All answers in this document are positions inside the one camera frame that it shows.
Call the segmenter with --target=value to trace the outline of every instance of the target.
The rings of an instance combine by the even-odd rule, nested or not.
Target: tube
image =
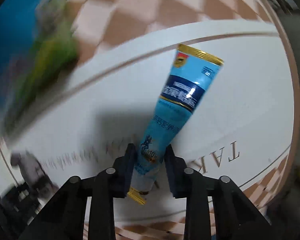
[[[146,195],[156,181],[166,147],[185,125],[223,65],[223,60],[179,44],[154,116],[138,147],[131,187]]]

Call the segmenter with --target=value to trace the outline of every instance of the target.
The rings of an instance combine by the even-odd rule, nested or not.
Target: checkered pattern
[[[257,208],[261,209],[266,205],[275,194],[275,190],[279,184],[280,178],[283,174],[287,157],[285,157],[278,166],[273,168],[266,176],[261,180],[244,190],[245,195],[256,205]],[[117,240],[182,240],[183,232],[185,230],[186,218],[183,217],[178,222],[166,221],[152,223],[150,225],[132,225],[124,226],[122,228],[116,227],[116,239]],[[211,234],[216,233],[216,225],[214,218],[213,208],[210,209],[210,225]],[[88,239],[88,224],[84,226],[83,239]]]
[[[146,33],[209,19],[270,22],[257,0],[68,0],[84,63]]]

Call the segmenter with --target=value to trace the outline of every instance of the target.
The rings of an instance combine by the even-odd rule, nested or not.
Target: metal screw
[[[228,176],[222,176],[220,179],[221,179],[221,181],[224,182],[224,183],[230,182],[230,178],[229,178]]]
[[[77,183],[79,181],[79,177],[78,176],[72,176],[69,181],[70,183]]]
[[[106,173],[108,173],[108,174],[114,174],[115,173],[115,168],[108,168],[108,169],[106,169]]]
[[[192,174],[193,173],[193,169],[191,169],[191,168],[185,168],[184,172],[185,172],[185,174]]]

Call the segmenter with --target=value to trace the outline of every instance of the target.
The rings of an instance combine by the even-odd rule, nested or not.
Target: dark blue label band
[[[204,92],[204,89],[191,81],[170,75],[160,98],[180,105],[192,113]]]

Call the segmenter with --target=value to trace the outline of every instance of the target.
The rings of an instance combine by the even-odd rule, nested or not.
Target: gold crimped tube end
[[[132,198],[134,201],[138,202],[140,205],[146,204],[146,201],[140,196],[139,192],[133,187],[130,187],[128,196]]]
[[[221,58],[213,56],[212,54],[206,53],[206,52],[204,52],[202,50],[195,49],[195,48],[189,47],[189,46],[184,45],[184,44],[179,44],[178,45],[178,50],[180,52],[189,54],[191,56],[202,58],[202,59],[204,59],[206,61],[209,61],[209,62],[211,62],[213,64],[216,64],[218,66],[222,66],[223,65],[223,60]]]

